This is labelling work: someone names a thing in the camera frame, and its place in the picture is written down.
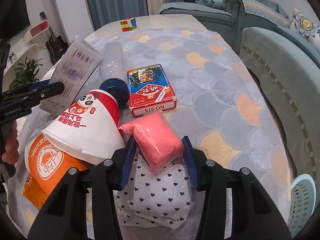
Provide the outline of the person left hand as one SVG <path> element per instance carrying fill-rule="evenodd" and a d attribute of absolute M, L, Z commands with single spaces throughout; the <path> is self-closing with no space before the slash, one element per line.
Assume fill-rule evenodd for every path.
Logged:
<path fill-rule="evenodd" d="M 2 160 L 10 165 L 17 163 L 19 158 L 18 152 L 19 143 L 17 140 L 17 122 L 16 120 L 11 122 L 10 134 L 5 143 L 5 151 L 2 154 Z"/>

